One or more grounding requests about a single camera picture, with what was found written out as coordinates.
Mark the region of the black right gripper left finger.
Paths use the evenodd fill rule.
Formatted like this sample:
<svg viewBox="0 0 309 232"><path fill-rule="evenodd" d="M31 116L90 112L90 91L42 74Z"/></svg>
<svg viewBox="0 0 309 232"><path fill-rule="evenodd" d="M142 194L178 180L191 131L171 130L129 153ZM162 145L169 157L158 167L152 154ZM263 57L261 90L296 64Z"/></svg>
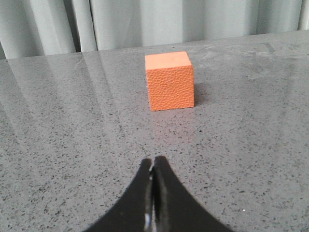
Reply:
<svg viewBox="0 0 309 232"><path fill-rule="evenodd" d="M152 161L143 159L118 201L87 232L151 232L153 214Z"/></svg>

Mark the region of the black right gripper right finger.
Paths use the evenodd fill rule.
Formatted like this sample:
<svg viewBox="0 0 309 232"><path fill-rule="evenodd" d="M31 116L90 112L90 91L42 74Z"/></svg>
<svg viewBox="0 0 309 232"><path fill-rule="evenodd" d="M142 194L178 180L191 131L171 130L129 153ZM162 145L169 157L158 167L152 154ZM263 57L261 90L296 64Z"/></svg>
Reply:
<svg viewBox="0 0 309 232"><path fill-rule="evenodd" d="M164 156L158 156L154 160L153 194L158 232L232 231L193 198Z"/></svg>

